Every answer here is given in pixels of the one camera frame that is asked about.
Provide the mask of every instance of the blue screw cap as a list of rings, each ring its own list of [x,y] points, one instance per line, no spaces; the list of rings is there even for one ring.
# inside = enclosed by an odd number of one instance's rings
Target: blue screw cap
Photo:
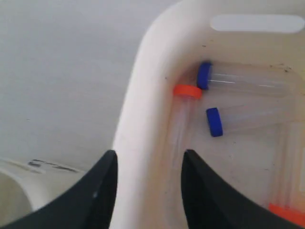
[[[212,63],[203,62],[198,70],[197,74],[197,87],[202,90],[209,90],[209,80],[211,79]]]
[[[221,123],[221,118],[219,115],[218,109],[215,108],[210,108],[207,109],[206,111],[206,117],[207,121],[210,127],[210,132],[213,137],[220,137],[224,134],[223,132],[223,125]]]

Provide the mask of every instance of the clear plastic tube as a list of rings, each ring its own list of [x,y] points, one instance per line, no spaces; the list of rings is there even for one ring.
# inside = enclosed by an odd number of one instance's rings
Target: clear plastic tube
[[[304,118],[298,99],[286,97],[274,101],[206,110],[212,136],[266,125],[300,121]]]
[[[167,154],[170,166],[166,178],[164,196],[165,219],[171,228],[187,228],[181,195],[181,170],[183,155],[190,138],[190,122],[195,112],[197,99],[191,96],[175,96],[172,119],[168,133]]]
[[[285,124],[269,203],[273,213],[305,227],[305,123]]]
[[[219,89],[222,91],[235,91],[244,93],[261,94],[275,97],[284,97],[294,91],[296,84],[280,77],[268,75],[235,75],[217,71],[210,62],[201,64],[197,84],[204,90]]]

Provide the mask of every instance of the white plastic basket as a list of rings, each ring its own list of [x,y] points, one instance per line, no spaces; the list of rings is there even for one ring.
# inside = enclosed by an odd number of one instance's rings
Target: white plastic basket
[[[289,22],[280,26],[275,20],[272,29],[232,28],[228,23],[214,25],[222,30],[216,31],[211,21],[224,14],[295,15],[302,19],[305,2],[185,0],[155,20],[140,45],[113,143],[118,153],[119,181],[112,229],[169,228],[159,201],[167,165],[163,147],[173,86],[184,73],[203,60],[211,60],[274,66],[305,77],[302,22],[291,30]]]

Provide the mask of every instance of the gray floor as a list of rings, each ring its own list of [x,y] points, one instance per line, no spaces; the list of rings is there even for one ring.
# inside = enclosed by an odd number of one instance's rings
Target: gray floor
[[[89,169],[145,30],[175,0],[0,2],[0,156]]]

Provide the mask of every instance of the orange cap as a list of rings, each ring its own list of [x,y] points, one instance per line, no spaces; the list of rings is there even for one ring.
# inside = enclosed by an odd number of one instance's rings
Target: orange cap
[[[292,210],[290,208],[283,208],[283,207],[279,207],[277,205],[273,205],[273,204],[269,204],[269,210],[290,221],[293,222],[299,226],[305,227],[305,213],[302,213],[300,211],[296,211],[296,210]]]
[[[188,95],[195,99],[200,99],[202,96],[202,90],[192,85],[178,84],[173,89],[174,95]]]

